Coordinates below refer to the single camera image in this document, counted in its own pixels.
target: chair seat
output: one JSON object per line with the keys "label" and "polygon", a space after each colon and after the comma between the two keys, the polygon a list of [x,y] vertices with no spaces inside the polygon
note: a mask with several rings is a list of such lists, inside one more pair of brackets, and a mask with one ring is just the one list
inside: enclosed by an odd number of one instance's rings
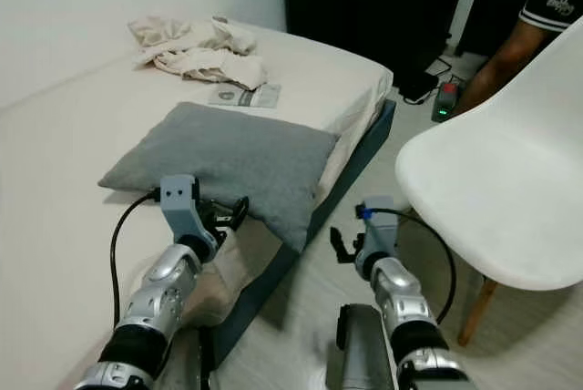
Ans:
{"label": "chair seat", "polygon": [[405,195],[455,252],[494,281],[524,290],[580,282],[580,157],[544,132],[525,136],[520,124],[496,121],[490,105],[405,145],[396,163]]}

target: wooden chair leg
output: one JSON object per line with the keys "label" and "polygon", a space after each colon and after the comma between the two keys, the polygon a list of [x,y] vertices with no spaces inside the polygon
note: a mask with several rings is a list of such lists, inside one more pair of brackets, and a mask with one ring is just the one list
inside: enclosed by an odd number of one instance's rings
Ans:
{"label": "wooden chair leg", "polygon": [[492,299],[492,295],[494,294],[494,290],[498,286],[498,282],[492,281],[491,279],[485,278],[484,284],[482,285],[482,289],[480,290],[480,294],[478,295],[474,305],[472,306],[472,310],[470,314],[467,316],[467,320],[465,321],[465,325],[460,331],[457,342],[460,346],[466,346],[474,332],[476,331],[477,324],[479,323],[486,307],[490,303]]}

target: bed frame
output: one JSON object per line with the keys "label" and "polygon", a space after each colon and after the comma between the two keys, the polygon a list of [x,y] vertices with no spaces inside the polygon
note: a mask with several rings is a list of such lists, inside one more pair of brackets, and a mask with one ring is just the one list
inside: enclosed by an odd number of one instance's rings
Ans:
{"label": "bed frame", "polygon": [[[308,228],[307,243],[312,241],[346,191],[387,140],[393,123],[394,108],[393,101],[385,100],[381,114],[364,134],[332,191],[314,211]],[[205,352],[203,371],[209,372],[219,367],[300,256],[301,254],[292,248],[282,245],[265,272],[241,292],[227,319],[218,326],[201,328],[200,341]]]}

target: person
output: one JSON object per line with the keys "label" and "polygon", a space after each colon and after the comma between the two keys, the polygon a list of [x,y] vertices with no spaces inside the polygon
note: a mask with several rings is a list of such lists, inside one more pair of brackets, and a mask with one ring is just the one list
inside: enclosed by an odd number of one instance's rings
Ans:
{"label": "person", "polygon": [[510,37],[474,76],[455,114],[462,114],[492,97],[581,14],[583,0],[527,0]]}

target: black cable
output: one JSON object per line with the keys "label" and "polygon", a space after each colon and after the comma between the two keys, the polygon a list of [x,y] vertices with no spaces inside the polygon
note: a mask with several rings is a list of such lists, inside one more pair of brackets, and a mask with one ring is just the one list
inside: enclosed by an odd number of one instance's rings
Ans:
{"label": "black cable", "polygon": [[[439,61],[443,62],[446,65],[450,65],[447,62],[445,62],[442,59],[438,59]],[[440,77],[441,75],[447,73],[449,70],[451,70],[451,67],[445,69],[444,71],[437,73],[436,76]],[[465,79],[460,77],[460,76],[456,76],[455,74],[450,74],[449,76],[449,80],[447,81],[447,83],[454,83],[454,80],[456,80],[456,84],[459,85],[463,85],[465,83]],[[432,97],[432,94],[438,90],[441,87],[441,85],[437,85],[436,87],[434,87],[433,89],[429,90],[429,92],[427,92],[424,96],[421,96],[421,98],[418,98],[417,100],[412,100],[410,98],[406,98],[403,97],[403,102],[406,103],[407,105],[411,105],[411,106],[419,106],[419,105],[423,105],[425,103],[425,101],[427,101],[428,99],[430,99]]]}
{"label": "black cable", "polygon": [[444,64],[448,68],[448,71],[454,67],[452,64],[450,64],[449,62],[447,62],[446,60],[444,60],[442,57],[438,57],[436,60],[438,60],[442,64]]}
{"label": "black cable", "polygon": [[118,235],[119,231],[121,230],[121,226],[124,224],[124,221],[128,217],[128,215],[139,205],[141,205],[146,200],[155,200],[157,195],[159,194],[159,190],[154,190],[146,194],[145,196],[140,197],[136,201],[134,201],[128,208],[125,210],[121,217],[119,217],[118,224],[113,231],[113,235],[111,236],[111,246],[109,247],[109,268],[111,270],[111,285],[113,287],[113,326],[114,328],[119,323],[119,282],[118,282],[118,268],[116,266],[116,246],[118,244]]}
{"label": "black cable", "polygon": [[450,69],[452,69],[452,68],[446,68],[446,69],[443,69],[443,70],[441,70],[440,72],[438,72],[438,73],[434,74],[434,76],[436,76],[436,77],[440,77],[440,76],[442,76],[443,74],[445,74],[445,73],[448,73]]}
{"label": "black cable", "polygon": [[447,262],[449,263],[449,274],[450,274],[449,293],[447,294],[447,299],[445,300],[444,307],[442,308],[441,312],[437,315],[437,319],[436,319],[438,323],[441,323],[445,319],[445,317],[447,316],[447,313],[449,313],[449,309],[452,307],[452,303],[454,302],[454,297],[455,297],[455,290],[457,288],[457,273],[455,271],[454,255],[452,255],[452,252],[449,250],[449,247],[447,247],[447,244],[445,244],[444,239],[441,238],[439,233],[437,233],[437,231],[434,228],[432,228],[427,223],[425,223],[423,220],[420,220],[413,215],[405,214],[404,212],[400,212],[399,210],[392,210],[390,208],[371,208],[371,209],[366,209],[366,210],[370,211],[370,212],[386,212],[388,214],[398,215],[398,216],[406,218],[410,221],[414,221],[415,223],[423,226],[428,231],[430,231],[441,243],[441,245],[445,251],[445,256],[447,257]]}

